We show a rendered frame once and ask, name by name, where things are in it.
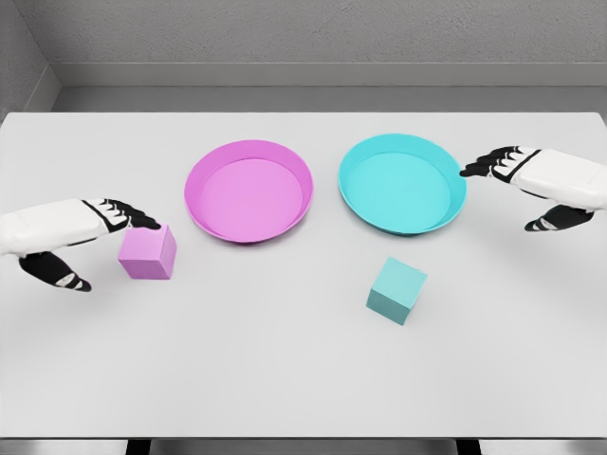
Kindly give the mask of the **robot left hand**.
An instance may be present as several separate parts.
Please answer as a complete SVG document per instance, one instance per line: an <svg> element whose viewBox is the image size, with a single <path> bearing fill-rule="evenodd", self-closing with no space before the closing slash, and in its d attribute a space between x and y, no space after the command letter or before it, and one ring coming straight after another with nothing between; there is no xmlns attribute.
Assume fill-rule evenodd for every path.
<svg viewBox="0 0 607 455"><path fill-rule="evenodd" d="M126 228L160 229L144 211L120 200L65 199L0 215L0 257L14 255L21 269L53 287L89 292L91 284L54 254Z"/></svg>

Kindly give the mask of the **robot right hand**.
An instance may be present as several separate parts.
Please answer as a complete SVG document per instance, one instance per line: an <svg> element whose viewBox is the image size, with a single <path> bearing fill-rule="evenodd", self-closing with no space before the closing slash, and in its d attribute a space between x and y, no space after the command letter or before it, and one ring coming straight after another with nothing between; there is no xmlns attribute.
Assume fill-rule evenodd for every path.
<svg viewBox="0 0 607 455"><path fill-rule="evenodd" d="M554 149L501 147L477 157L460 175L496 179L555 201L555 207L524 226L528 232L574 228L607 211L607 165Z"/></svg>

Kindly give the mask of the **pink cube block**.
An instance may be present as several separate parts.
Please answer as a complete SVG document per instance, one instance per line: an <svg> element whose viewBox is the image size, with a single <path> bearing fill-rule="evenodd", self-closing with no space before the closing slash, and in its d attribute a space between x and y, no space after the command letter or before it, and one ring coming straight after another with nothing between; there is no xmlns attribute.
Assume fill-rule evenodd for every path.
<svg viewBox="0 0 607 455"><path fill-rule="evenodd" d="M118 261L132 279L169 280L172 277L177 244L166 224L160 229L127 228Z"/></svg>

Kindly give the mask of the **cyan plate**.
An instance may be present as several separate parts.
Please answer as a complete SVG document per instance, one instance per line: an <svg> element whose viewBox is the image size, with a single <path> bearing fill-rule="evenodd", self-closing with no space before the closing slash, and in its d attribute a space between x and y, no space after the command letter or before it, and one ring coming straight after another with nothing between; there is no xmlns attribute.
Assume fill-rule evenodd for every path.
<svg viewBox="0 0 607 455"><path fill-rule="evenodd" d="M468 195L460 165L447 150L404 134L371 136L356 144L340 163L338 183L358 218L405 236L449 224Z"/></svg>

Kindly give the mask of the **teal cube block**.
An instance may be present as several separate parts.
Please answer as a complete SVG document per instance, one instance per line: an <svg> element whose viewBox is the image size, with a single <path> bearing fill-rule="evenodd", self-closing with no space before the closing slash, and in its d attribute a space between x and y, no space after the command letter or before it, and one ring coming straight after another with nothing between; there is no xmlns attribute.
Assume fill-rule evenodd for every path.
<svg viewBox="0 0 607 455"><path fill-rule="evenodd" d="M366 307L403 325L427 278L426 273L390 257L371 286Z"/></svg>

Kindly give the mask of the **pink plate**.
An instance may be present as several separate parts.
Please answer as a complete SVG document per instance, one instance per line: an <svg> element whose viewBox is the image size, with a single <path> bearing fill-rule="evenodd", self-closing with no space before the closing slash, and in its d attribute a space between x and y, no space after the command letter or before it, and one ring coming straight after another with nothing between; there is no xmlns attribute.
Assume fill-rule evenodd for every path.
<svg viewBox="0 0 607 455"><path fill-rule="evenodd" d="M294 228L314 194L312 172L286 146L239 140L204 155L191 169L184 201L193 221L233 243L258 243Z"/></svg>

